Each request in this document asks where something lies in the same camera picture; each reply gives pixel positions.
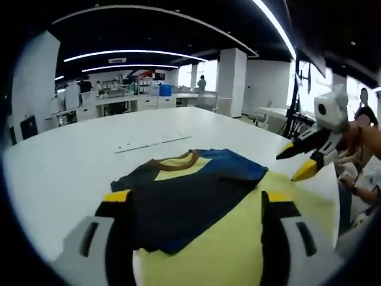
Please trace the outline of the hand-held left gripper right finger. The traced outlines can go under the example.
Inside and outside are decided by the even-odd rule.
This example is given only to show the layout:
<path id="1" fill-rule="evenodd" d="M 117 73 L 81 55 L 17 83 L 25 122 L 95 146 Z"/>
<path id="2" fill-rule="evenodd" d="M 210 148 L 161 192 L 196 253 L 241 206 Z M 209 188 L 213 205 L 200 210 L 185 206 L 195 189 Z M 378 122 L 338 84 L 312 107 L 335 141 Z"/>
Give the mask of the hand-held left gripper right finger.
<path id="1" fill-rule="evenodd" d="M 324 285 L 339 270 L 330 240 L 291 199 L 263 191 L 261 208 L 261 285 Z"/>

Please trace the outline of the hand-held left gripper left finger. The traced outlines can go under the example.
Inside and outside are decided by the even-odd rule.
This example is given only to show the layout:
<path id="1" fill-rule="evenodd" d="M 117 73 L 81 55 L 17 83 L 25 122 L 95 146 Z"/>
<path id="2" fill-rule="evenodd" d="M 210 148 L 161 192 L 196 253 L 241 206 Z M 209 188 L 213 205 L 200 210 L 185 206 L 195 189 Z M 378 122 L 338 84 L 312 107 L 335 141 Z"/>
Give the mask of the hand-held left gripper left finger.
<path id="1" fill-rule="evenodd" d="M 61 276 L 68 285 L 135 285 L 129 189 L 107 194 L 95 215 L 64 238 Z"/>

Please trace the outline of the person's right hand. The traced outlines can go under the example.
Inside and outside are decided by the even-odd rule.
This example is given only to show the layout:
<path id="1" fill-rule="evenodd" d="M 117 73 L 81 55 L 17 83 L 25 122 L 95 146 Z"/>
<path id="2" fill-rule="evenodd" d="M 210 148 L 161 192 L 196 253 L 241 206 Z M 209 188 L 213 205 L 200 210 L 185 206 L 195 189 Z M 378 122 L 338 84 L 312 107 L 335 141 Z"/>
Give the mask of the person's right hand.
<path id="1" fill-rule="evenodd" d="M 349 151 L 354 151 L 361 143 L 362 128 L 357 122 L 349 122 L 345 131 L 342 133 L 342 139 Z"/>

